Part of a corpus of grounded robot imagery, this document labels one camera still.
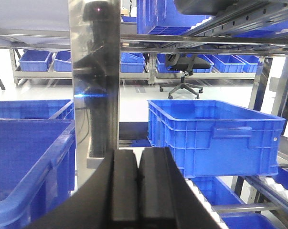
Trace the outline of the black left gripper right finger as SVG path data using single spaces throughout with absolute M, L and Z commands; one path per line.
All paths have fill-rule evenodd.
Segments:
M 139 163 L 142 229 L 218 229 L 166 147 L 148 147 Z

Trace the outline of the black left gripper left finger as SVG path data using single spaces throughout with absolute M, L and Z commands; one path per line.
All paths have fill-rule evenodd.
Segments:
M 137 190 L 135 154 L 113 151 L 72 197 L 27 228 L 136 229 Z

